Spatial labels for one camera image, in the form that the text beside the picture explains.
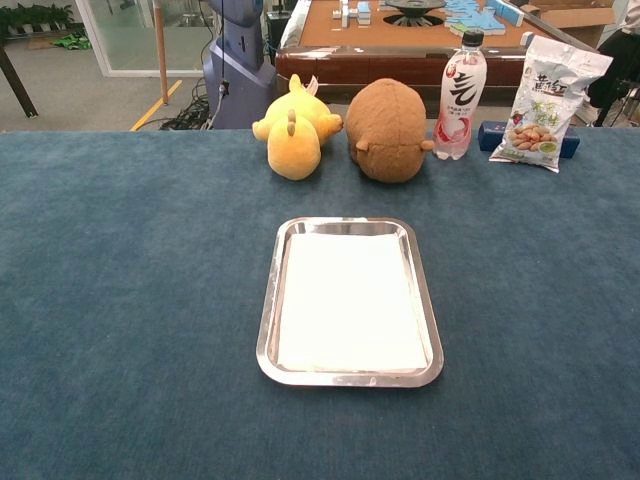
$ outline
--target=blue box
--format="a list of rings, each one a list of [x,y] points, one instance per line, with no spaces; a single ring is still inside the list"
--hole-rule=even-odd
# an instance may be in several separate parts
[[[507,128],[506,122],[482,122],[478,130],[480,150],[483,152],[493,152],[498,145],[500,145],[500,142],[502,142],[505,128]],[[579,144],[580,137],[578,137],[578,132],[575,128],[569,127],[562,140],[560,158],[572,158]]]

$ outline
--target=snack bag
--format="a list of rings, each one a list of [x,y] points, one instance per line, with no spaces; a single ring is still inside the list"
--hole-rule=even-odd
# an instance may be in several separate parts
[[[612,59],[535,36],[527,50],[520,87],[502,143],[492,162],[541,165],[558,173],[562,139],[584,98]]]

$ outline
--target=yellow floor line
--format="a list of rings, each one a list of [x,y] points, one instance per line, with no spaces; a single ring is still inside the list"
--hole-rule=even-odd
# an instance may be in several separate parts
[[[178,80],[176,83],[174,83],[173,85],[171,85],[171,88],[169,89],[169,91],[167,92],[167,94],[169,96],[173,95],[173,92],[175,92],[178,87],[182,85],[182,80]],[[156,103],[153,104],[153,107],[151,107],[147,113],[145,113],[143,116],[141,116],[138,121],[135,123],[135,125],[133,127],[131,127],[131,129],[129,130],[130,132],[137,132],[138,129],[145,124],[145,122],[147,122],[147,120],[149,120],[154,113],[156,113],[158,111],[158,109],[163,105],[162,103],[162,97],[160,97],[158,99],[158,101]]]

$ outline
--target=metal tray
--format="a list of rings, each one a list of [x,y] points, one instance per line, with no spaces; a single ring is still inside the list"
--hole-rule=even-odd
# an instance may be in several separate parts
[[[289,385],[420,387],[444,363],[411,227],[297,218],[278,230],[256,347]]]

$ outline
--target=yellow plush toy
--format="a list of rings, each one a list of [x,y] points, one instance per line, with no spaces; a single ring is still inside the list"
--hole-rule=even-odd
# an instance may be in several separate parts
[[[253,123],[254,136],[267,142],[269,165],[291,180],[313,173],[320,162],[320,147],[340,130],[340,115],[332,114],[295,74],[289,81],[289,93],[276,99],[265,117]]]

